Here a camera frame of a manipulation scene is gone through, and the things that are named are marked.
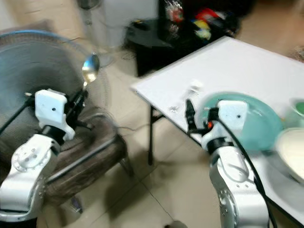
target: metal rod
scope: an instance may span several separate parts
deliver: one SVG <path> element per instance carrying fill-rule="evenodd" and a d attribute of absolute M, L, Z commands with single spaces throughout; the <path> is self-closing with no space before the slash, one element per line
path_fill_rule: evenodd
<path fill-rule="evenodd" d="M 76 160 L 75 162 L 69 164 L 68 166 L 66 166 L 61 171 L 59 171 L 59 172 L 55 173 L 54 175 L 52 175 L 47 180 L 47 184 L 51 184 L 51 183 L 55 182 L 56 180 L 58 180 L 59 178 L 63 177 L 64 175 L 66 175 L 69 171 L 71 171 L 72 169 L 74 169 L 78 165 L 84 163 L 85 161 L 89 160 L 90 158 L 94 157 L 96 154 L 100 153 L 101 151 L 103 151 L 104 149 L 106 149 L 107 147 L 109 147 L 116 140 L 117 136 L 118 136 L 118 134 L 115 134 L 115 136 L 113 138 L 111 138 L 110 140 L 106 141 L 105 143 L 103 143 L 102 145 L 100 145 L 99 147 L 97 147 L 96 149 L 92 150 L 90 153 L 88 153 L 85 156 L 83 156 L 83 157 L 79 158 L 78 160 Z"/>
<path fill-rule="evenodd" d="M 148 164 L 153 165 L 153 123 L 154 123 L 154 108 L 150 106 L 150 139 L 148 151 Z"/>
<path fill-rule="evenodd" d="M 98 45 L 98 42 L 97 42 L 95 34 L 94 34 L 91 10 L 84 10 L 84 16 L 85 16 L 85 24 L 87 25 L 87 27 L 86 27 L 87 35 L 93 44 L 93 51 L 98 52 L 99 45 Z"/>

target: white wall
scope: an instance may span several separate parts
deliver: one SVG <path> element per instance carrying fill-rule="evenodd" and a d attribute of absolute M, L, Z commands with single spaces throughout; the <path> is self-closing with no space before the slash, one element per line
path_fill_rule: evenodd
<path fill-rule="evenodd" d="M 158 0 L 104 0 L 93 12 L 93 25 L 100 45 L 108 48 L 121 46 L 124 27 L 134 19 L 157 17 L 157 6 Z"/>

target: black cable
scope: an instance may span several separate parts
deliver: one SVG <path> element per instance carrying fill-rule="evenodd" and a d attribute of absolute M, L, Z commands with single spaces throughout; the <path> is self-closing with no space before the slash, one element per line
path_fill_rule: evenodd
<path fill-rule="evenodd" d="M 257 170 L 256 170 L 255 166 L 253 165 L 251 159 L 249 158 L 246 150 L 244 149 L 244 147 L 242 146 L 242 144 L 239 142 L 239 140 L 237 139 L 237 137 L 233 134 L 233 132 L 227 127 L 227 125 L 220 118 L 217 118 L 216 121 L 218 121 L 225 128 L 225 130 L 229 133 L 229 135 L 232 137 L 233 141 L 237 144 L 237 147 L 241 150 L 241 152 L 244 155 L 245 159 L 247 160 L 247 162 L 251 166 L 251 169 L 252 169 L 252 171 L 254 173 L 254 176 L 255 176 L 255 179 L 256 179 L 257 190 L 261 193 L 262 197 L 265 200 L 265 203 L 266 203 L 266 206 L 267 206 L 267 209 L 268 209 L 269 218 L 271 220 L 271 223 L 272 223 L 273 227 L 277 228 L 276 220 L 275 220 L 275 218 L 274 218 L 274 216 L 273 216 L 273 214 L 272 214 L 272 212 L 271 212 L 271 210 L 269 208 L 269 205 L 267 203 L 266 193 L 265 193 L 265 189 L 263 187 L 263 183 L 261 181 L 260 176 L 257 173 Z"/>
<path fill-rule="evenodd" d="M 129 130 L 129 131 L 132 131 L 132 132 L 136 132 L 136 131 L 142 129 L 143 127 L 145 127 L 145 126 L 147 126 L 147 125 L 148 125 L 148 124 L 143 124 L 143 125 L 141 125 L 141 126 L 135 128 L 135 129 L 133 129 L 133 128 L 131 128 L 131 127 L 125 127 L 125 126 L 119 126 L 119 127 L 117 127 L 117 128 L 118 128 L 118 129 L 126 129 L 126 130 Z"/>
<path fill-rule="evenodd" d="M 14 115 L 13 115 L 7 122 L 5 122 L 5 124 L 0 128 L 0 135 L 1 135 L 1 134 L 4 132 L 4 130 L 11 124 L 11 122 L 13 122 L 13 121 L 17 118 L 17 116 L 20 115 L 20 113 L 22 113 L 22 111 L 23 111 L 24 109 L 26 109 L 26 107 L 28 107 L 28 106 L 30 106 L 29 100 L 27 100 L 27 101 L 23 104 L 23 106 L 21 106 L 21 107 L 17 110 L 17 112 L 15 112 Z"/>

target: black stand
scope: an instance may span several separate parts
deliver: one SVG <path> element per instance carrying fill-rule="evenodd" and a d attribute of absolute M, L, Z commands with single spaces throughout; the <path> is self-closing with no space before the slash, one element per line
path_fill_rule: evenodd
<path fill-rule="evenodd" d="M 138 77 L 150 70 L 161 69 L 212 41 L 198 38 L 191 22 L 181 26 L 178 35 L 170 32 L 174 24 L 168 20 L 147 19 L 142 22 L 147 29 L 131 23 L 125 39 L 125 45 L 136 53 Z"/>
<path fill-rule="evenodd" d="M 162 119 L 162 114 L 155 114 L 156 109 L 150 106 L 150 140 L 149 140 L 149 151 L 148 151 L 148 164 L 153 165 L 153 124 Z"/>

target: table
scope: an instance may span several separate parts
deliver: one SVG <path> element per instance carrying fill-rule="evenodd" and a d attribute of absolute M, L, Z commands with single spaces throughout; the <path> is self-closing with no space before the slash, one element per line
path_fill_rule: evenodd
<path fill-rule="evenodd" d="M 146 29 L 131 23 L 125 39 L 127 46 L 136 54 L 137 76 L 161 69 L 224 35 L 214 31 L 211 40 L 202 40 L 195 35 L 196 26 L 192 22 L 178 27 L 175 35 L 171 30 L 176 25 L 169 20 L 157 18 L 142 22 Z"/>
<path fill-rule="evenodd" d="M 190 95 L 195 107 L 213 93 L 234 91 L 260 99 L 282 116 L 291 98 L 304 97 L 304 64 L 224 37 L 133 85 L 132 89 L 150 104 L 150 165 L 153 123 L 165 117 L 186 133 L 184 100 L 192 84 L 199 83 L 199 94 Z M 200 143 L 198 135 L 191 138 Z M 288 175 L 275 152 L 249 156 L 269 202 L 303 226 L 304 186 Z"/>

